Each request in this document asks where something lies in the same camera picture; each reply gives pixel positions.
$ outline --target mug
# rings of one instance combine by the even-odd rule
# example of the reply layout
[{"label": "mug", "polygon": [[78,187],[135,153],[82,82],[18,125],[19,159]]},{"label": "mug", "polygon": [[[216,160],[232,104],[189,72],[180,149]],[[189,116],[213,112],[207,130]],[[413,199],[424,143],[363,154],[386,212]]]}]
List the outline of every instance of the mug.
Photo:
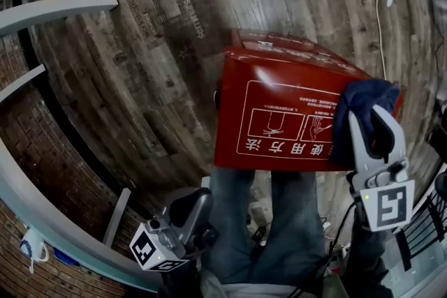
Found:
[{"label": "mug", "polygon": [[31,273],[34,272],[34,262],[47,262],[50,258],[42,235],[33,228],[30,228],[23,236],[20,242],[20,250],[31,260],[31,266],[29,267]]}]

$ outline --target jeans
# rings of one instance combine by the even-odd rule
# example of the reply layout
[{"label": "jeans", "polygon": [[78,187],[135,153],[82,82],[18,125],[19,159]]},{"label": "jeans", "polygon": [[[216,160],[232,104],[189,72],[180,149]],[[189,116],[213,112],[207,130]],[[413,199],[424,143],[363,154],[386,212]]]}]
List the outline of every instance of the jeans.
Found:
[{"label": "jeans", "polygon": [[210,189],[210,223],[219,232],[203,256],[204,268],[221,284],[269,283],[300,286],[325,257],[324,233],[313,172],[272,172],[273,222],[264,251],[251,260],[247,229],[254,171],[216,167]]}]

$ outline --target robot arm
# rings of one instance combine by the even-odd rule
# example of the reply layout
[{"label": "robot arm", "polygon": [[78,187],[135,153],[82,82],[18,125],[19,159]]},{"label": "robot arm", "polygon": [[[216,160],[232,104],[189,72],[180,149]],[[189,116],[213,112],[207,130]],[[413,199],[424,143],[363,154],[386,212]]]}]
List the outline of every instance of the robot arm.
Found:
[{"label": "robot arm", "polygon": [[356,171],[348,175],[362,226],[372,232],[405,225],[411,220],[414,180],[409,180],[402,127],[382,107],[372,108],[374,148],[360,122],[349,112]]},{"label": "robot arm", "polygon": [[141,223],[130,244],[145,271],[169,272],[214,245],[218,233],[208,222],[213,201],[208,188],[171,193],[156,218]]}]

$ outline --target red box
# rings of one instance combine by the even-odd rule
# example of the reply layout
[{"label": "red box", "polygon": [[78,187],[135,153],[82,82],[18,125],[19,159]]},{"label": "red box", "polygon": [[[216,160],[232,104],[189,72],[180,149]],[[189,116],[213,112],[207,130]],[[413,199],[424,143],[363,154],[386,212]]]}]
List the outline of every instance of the red box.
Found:
[{"label": "red box", "polygon": [[329,161],[335,108],[349,82],[370,76],[305,39],[234,31],[233,44],[221,83],[215,164],[342,170]]}]

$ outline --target black cable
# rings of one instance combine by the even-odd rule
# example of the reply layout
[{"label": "black cable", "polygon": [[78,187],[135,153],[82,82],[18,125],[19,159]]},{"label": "black cable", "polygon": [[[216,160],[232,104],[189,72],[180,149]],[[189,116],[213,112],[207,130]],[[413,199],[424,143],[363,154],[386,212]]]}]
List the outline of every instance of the black cable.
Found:
[{"label": "black cable", "polygon": [[441,28],[438,25],[438,22],[436,21],[436,17],[434,16],[434,6],[433,6],[433,0],[429,0],[428,3],[428,10],[430,12],[430,17],[433,19],[434,27],[438,31],[439,35],[441,36],[441,42],[436,46],[436,50],[434,51],[434,58],[436,60],[436,70],[437,70],[437,90],[436,94],[438,93],[439,87],[441,86],[441,80],[440,80],[440,71],[439,71],[439,58],[438,58],[438,52],[441,49],[441,47],[444,46],[444,35],[442,34]]},{"label": "black cable", "polygon": [[[316,266],[316,268],[311,272],[311,274],[309,275],[309,277],[312,277],[315,273],[318,272],[318,270],[319,270],[321,267],[323,267],[323,266],[328,266],[328,264],[330,263],[330,260],[332,259],[332,254],[334,253],[335,245],[337,244],[337,241],[338,241],[338,238],[339,238],[339,236],[340,236],[340,233],[342,232],[342,229],[343,229],[343,227],[344,227],[344,224],[346,223],[346,220],[347,220],[347,218],[348,218],[349,212],[351,212],[352,208],[355,207],[355,205],[356,205],[356,203],[353,202],[353,203],[348,207],[348,209],[346,210],[346,213],[344,214],[342,223],[340,224],[340,226],[339,226],[339,228],[338,228],[337,235],[335,236],[335,242],[334,242],[334,244],[332,244],[332,242],[331,242],[328,256],[324,259],[324,262],[323,262],[322,264]],[[309,281],[309,280],[307,280],[307,279],[305,280],[305,282],[306,282],[306,281],[309,282],[309,283],[313,283],[313,282],[314,282],[314,281]],[[289,296],[287,296],[287,298],[298,298],[298,297],[299,297],[300,295],[302,295],[302,293],[305,291],[305,288],[306,288],[306,286],[304,286],[304,287],[301,289],[301,291],[300,291],[296,296],[294,296],[294,294],[296,293],[296,291],[299,289],[298,287],[295,288],[294,291],[293,291],[292,293],[290,293]]]},{"label": "black cable", "polygon": [[338,238],[340,237],[340,234],[342,233],[343,226],[348,218],[349,213],[351,212],[352,208],[355,207],[356,203],[353,202],[351,205],[349,205],[348,209],[346,210],[346,213],[344,214],[342,223],[340,224],[340,227],[338,228],[337,234],[335,235],[335,239],[333,241],[333,244],[331,244],[331,249],[329,250],[329,260],[332,258],[332,254],[334,252],[335,245],[337,245]]}]

